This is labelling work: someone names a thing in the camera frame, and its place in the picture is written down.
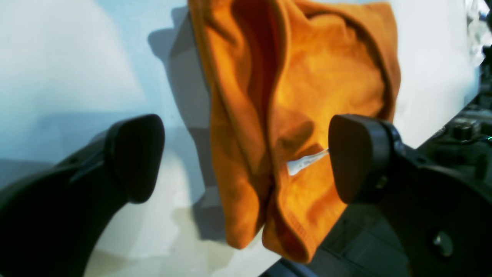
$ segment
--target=metal bolt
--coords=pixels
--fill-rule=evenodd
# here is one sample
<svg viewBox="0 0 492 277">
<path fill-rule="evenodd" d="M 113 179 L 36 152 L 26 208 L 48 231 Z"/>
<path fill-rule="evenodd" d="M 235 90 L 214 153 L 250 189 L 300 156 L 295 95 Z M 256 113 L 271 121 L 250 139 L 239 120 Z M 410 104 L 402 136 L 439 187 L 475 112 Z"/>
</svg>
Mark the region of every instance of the metal bolt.
<svg viewBox="0 0 492 277">
<path fill-rule="evenodd" d="M 453 254 L 453 241 L 451 237 L 443 231 L 437 232 L 432 238 L 432 246 L 443 257 L 450 257 Z"/>
</svg>

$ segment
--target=black mechanical part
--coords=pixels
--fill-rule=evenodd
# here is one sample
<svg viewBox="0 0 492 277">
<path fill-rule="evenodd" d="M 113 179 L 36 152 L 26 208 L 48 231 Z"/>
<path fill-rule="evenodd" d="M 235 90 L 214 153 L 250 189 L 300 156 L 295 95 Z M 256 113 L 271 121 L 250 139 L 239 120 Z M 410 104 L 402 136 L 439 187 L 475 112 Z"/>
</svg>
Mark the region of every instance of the black mechanical part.
<svg viewBox="0 0 492 277">
<path fill-rule="evenodd" d="M 491 24 L 492 23 L 492 18 L 487 15 L 487 24 Z M 481 69 L 482 69 L 482 76 L 481 76 L 481 81 L 487 81 L 492 72 L 492 68 L 491 68 L 491 62 L 492 62 L 492 48 L 490 46 L 484 46 L 482 47 L 482 53 L 484 54 L 484 61 L 482 62 L 481 64 Z"/>
<path fill-rule="evenodd" d="M 492 137 L 492 122 L 483 122 L 480 126 L 480 131 L 483 135 Z"/>
<path fill-rule="evenodd" d="M 415 277 L 487 276 L 492 273 L 488 262 L 492 189 L 483 181 L 488 178 L 488 165 L 477 169 L 473 164 L 484 161 L 477 151 L 490 146 L 481 141 L 441 144 L 440 139 L 415 150 L 401 142 L 388 122 L 337 115 L 329 132 L 337 190 L 345 203 L 358 201 L 380 210 L 398 236 Z M 443 151 L 443 145 L 449 152 Z M 360 151 L 362 147 L 381 152 Z M 467 156 L 463 147 L 474 154 Z M 439 156 L 444 160 L 443 155 L 454 157 L 449 167 L 434 161 Z M 386 179 L 385 186 L 375 189 L 381 178 Z"/>
<path fill-rule="evenodd" d="M 164 137 L 157 115 L 124 120 L 51 170 L 0 191 L 0 275 L 83 276 L 113 215 L 151 196 Z"/>
<path fill-rule="evenodd" d="M 473 136 L 473 125 L 463 123 L 453 127 L 453 138 L 459 141 L 471 140 Z"/>
</svg>

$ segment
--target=orange cloth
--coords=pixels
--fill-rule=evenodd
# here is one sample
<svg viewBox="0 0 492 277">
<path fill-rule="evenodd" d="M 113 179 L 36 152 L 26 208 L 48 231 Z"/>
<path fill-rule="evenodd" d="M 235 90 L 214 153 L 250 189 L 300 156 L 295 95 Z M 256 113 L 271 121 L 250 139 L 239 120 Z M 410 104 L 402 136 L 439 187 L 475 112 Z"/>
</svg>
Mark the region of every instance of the orange cloth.
<svg viewBox="0 0 492 277">
<path fill-rule="evenodd" d="M 345 209 L 328 147 L 335 114 L 393 119 L 397 28 L 386 3 L 188 0 L 212 91 L 211 147 L 227 242 L 309 262 Z"/>
</svg>

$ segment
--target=clothing tag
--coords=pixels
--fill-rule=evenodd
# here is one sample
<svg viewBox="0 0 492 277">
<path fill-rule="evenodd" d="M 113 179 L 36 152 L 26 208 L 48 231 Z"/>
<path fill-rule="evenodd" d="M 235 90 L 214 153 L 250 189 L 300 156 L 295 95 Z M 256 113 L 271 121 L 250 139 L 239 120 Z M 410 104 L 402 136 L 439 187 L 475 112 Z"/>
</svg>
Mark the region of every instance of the clothing tag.
<svg viewBox="0 0 492 277">
<path fill-rule="evenodd" d="M 323 158 L 324 156 L 328 155 L 330 152 L 328 148 L 325 150 L 306 157 L 302 157 L 301 159 L 297 161 L 289 161 L 287 162 L 287 167 L 289 168 L 289 174 L 291 176 L 296 175 L 299 173 L 301 170 L 305 169 L 306 167 L 310 166 L 314 162 L 318 161 L 319 159 Z"/>
</svg>

